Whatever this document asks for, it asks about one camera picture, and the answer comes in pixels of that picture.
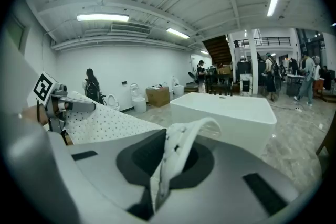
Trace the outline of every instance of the black shirt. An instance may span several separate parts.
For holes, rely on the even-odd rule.
[[[204,81],[204,75],[200,75],[200,73],[204,73],[204,68],[197,67],[198,80]]]

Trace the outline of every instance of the white toilet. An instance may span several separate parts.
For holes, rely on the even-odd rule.
[[[116,97],[114,96],[114,94],[110,94],[107,97],[107,106],[109,108],[112,108],[114,110],[120,111],[120,106],[119,106],[119,102],[117,101]]]
[[[135,111],[138,113],[146,112],[147,105],[146,99],[141,96],[139,86],[137,84],[131,84],[130,86],[131,97],[132,97],[132,104],[134,106]]]
[[[184,94],[184,86],[180,85],[180,82],[174,76],[172,79],[172,85],[173,85],[173,91],[177,97],[180,97]]]

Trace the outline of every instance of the toilet lid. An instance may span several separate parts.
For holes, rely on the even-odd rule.
[[[178,81],[178,79],[175,78],[175,77],[173,77],[172,82],[173,82],[173,86],[174,86],[174,85],[179,85],[179,84],[180,84],[180,82]]]
[[[107,99],[107,105],[114,108],[119,105],[116,97],[113,94],[110,94],[108,99]]]
[[[136,83],[131,84],[130,91],[132,98],[137,98],[140,95],[139,86]]]

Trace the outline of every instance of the black and white square marker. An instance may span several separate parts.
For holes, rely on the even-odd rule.
[[[50,91],[50,88],[52,86],[52,82],[47,79],[45,75],[41,75],[41,77],[38,79],[33,92],[44,102],[48,92]]]

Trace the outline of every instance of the black railing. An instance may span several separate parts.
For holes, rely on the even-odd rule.
[[[240,47],[249,47],[249,40],[237,40]],[[261,37],[254,38],[256,46],[291,46],[290,37]]]

